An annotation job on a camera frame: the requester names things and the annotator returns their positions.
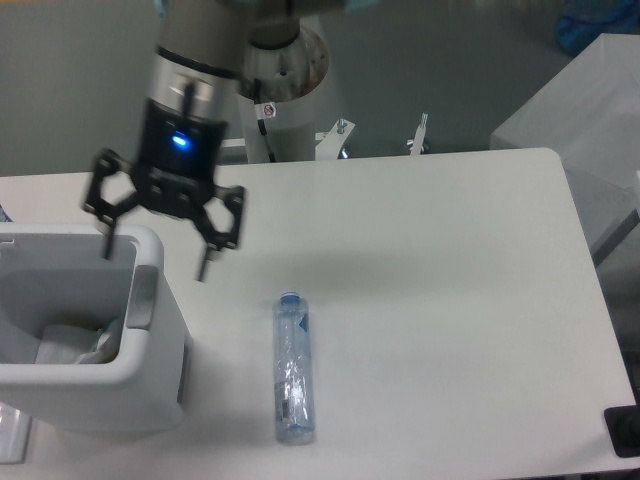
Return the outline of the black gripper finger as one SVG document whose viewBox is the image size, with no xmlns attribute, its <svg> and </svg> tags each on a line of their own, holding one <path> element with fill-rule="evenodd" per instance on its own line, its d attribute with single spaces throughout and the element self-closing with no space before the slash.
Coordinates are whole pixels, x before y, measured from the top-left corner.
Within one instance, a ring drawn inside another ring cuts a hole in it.
<svg viewBox="0 0 640 480">
<path fill-rule="evenodd" d="M 206 280 L 210 264 L 224 250 L 239 248 L 246 194 L 243 186 L 217 186 L 209 200 L 196 201 L 192 222 L 204 241 L 196 273 L 197 281 Z"/>
<path fill-rule="evenodd" d="M 106 181 L 116 174 L 123 173 L 132 181 L 133 165 L 114 150 L 104 148 L 94 158 L 93 170 L 81 208 L 93 215 L 102 227 L 104 247 L 102 257 L 109 260 L 112 256 L 115 234 L 119 219 L 140 206 L 140 194 L 136 186 L 122 199 L 112 203 L 103 196 Z"/>
</svg>

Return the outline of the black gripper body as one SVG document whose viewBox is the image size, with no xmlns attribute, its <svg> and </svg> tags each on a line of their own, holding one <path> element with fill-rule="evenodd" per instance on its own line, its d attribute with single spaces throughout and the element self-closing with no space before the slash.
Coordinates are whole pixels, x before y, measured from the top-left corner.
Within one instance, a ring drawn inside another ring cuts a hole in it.
<svg viewBox="0 0 640 480">
<path fill-rule="evenodd" d="M 146 103 L 131 180 L 139 205 L 192 220 L 213 198 L 216 158 L 227 123 L 184 117 L 154 100 Z"/>
</svg>

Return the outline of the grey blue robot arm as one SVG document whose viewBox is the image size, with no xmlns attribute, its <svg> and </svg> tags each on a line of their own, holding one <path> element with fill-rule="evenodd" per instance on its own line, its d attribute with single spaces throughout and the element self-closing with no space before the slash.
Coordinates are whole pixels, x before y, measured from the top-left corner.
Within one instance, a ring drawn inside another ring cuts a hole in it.
<svg viewBox="0 0 640 480">
<path fill-rule="evenodd" d="M 316 156 L 310 98 L 328 50 L 301 19 L 354 1 L 160 1 L 162 26 L 137 154 L 105 149 L 83 202 L 110 255 L 118 220 L 135 208 L 193 223 L 211 260 L 239 245 L 246 191 L 214 175 L 232 107 L 253 163 Z"/>
</svg>

